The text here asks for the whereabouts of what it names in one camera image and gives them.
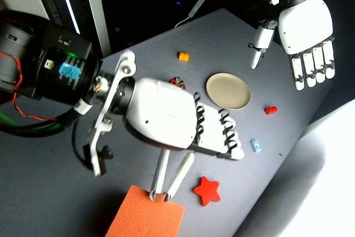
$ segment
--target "green led light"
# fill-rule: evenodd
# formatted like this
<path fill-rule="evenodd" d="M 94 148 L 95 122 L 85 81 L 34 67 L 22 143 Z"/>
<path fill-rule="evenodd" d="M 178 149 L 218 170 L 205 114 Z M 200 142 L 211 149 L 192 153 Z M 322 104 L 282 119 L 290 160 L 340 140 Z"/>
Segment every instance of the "green led light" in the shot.
<path fill-rule="evenodd" d="M 65 53 L 66 53 L 68 56 L 71 56 L 72 58 L 80 58 L 78 55 L 75 55 L 75 54 L 72 53 L 72 52 L 65 51 Z"/>

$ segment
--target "red wire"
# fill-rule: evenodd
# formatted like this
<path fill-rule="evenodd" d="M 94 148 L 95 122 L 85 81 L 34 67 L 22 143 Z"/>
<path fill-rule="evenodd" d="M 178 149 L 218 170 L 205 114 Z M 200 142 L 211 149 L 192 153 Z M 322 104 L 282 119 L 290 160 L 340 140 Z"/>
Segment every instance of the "red wire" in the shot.
<path fill-rule="evenodd" d="M 19 73 L 19 79 L 18 79 L 17 83 L 15 84 L 15 86 L 13 87 L 14 93 L 13 93 L 13 97 L 12 97 L 12 104 L 14 105 L 14 107 L 16 108 L 18 113 L 20 113 L 20 115 L 23 117 L 38 119 L 41 121 L 57 120 L 56 118 L 41 118 L 41 117 L 37 117 L 37 116 L 33 116 L 33 115 L 26 115 L 25 113 L 23 113 L 21 108 L 18 105 L 16 105 L 17 89 L 19 88 L 19 86 L 21 85 L 22 80 L 23 80 L 20 60 L 18 59 L 18 57 L 10 55 L 10 54 L 6 54 L 6 53 L 0 53 L 0 57 L 12 57 L 16 61 L 17 72 Z"/>

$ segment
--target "table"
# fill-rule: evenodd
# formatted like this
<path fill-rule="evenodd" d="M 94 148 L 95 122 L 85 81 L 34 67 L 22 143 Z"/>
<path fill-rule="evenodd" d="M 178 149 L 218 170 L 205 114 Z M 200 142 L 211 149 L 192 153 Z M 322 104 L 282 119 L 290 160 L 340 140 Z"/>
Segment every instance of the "table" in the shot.
<path fill-rule="evenodd" d="M 136 79 L 169 80 L 179 76 L 189 92 L 200 92 L 201 101 L 212 107 L 217 108 L 206 95 L 205 83 L 214 73 L 235 74 L 251 89 L 250 104 L 230 112 L 245 157 L 233 162 L 196 154 L 173 198 L 186 207 L 180 237 L 233 236 L 331 87 L 325 82 L 296 91 L 287 56 L 276 43 L 271 44 L 260 67 L 252 70 L 247 45 L 254 32 L 220 9 L 131 47 L 136 54 Z M 189 52 L 190 61 L 179 61 L 179 51 Z M 103 69 L 112 71 L 118 57 L 113 54 L 105 58 Z M 46 99 L 38 102 L 20 97 L 18 104 L 41 116 L 68 109 Z M 278 106 L 279 111 L 268 116 L 263 109 L 271 105 Z M 94 107 L 80 121 L 80 146 L 87 142 L 98 110 Z M 9 103 L 2 105 L 0 112 L 25 121 L 18 119 Z M 124 128 L 122 117 L 111 117 L 113 129 L 102 136 L 98 147 L 108 144 L 115 158 L 107 162 L 108 172 L 99 178 L 74 157 L 70 129 L 41 139 L 0 133 L 0 236 L 104 236 L 130 185 L 150 189 L 160 149 L 133 137 Z M 262 152 L 253 151 L 253 139 L 259 140 Z M 171 153 L 166 183 L 185 153 Z M 220 202 L 200 205 L 192 189 L 201 176 L 220 182 Z"/>

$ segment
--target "white light strip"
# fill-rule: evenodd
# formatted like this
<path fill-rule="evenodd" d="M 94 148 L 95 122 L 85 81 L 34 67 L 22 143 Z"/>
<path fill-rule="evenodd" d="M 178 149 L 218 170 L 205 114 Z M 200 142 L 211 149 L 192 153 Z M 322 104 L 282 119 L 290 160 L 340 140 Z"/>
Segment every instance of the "white light strip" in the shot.
<path fill-rule="evenodd" d="M 67 3 L 67 7 L 69 9 L 69 13 L 70 13 L 70 16 L 71 16 L 73 24 L 74 24 L 74 28 L 77 31 L 77 33 L 80 34 L 79 27 L 78 27 L 78 24 L 77 24 L 77 20 L 74 17 L 74 12 L 73 12 L 73 9 L 72 9 L 72 5 L 70 5 L 70 1 L 69 0 L 65 0 L 65 2 Z"/>

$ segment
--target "orange textured square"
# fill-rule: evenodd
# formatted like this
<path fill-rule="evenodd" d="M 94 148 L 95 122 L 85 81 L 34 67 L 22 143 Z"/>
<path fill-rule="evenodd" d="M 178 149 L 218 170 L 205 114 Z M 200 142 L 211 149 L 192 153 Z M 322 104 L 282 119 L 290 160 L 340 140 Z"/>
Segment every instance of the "orange textured square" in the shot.
<path fill-rule="evenodd" d="M 182 61 L 189 61 L 189 58 L 190 58 L 190 54 L 189 54 L 189 53 L 180 52 L 180 54 L 179 54 L 179 60 L 182 60 Z"/>
<path fill-rule="evenodd" d="M 171 201 L 158 203 L 149 192 L 132 185 L 106 237 L 175 237 L 185 208 Z"/>

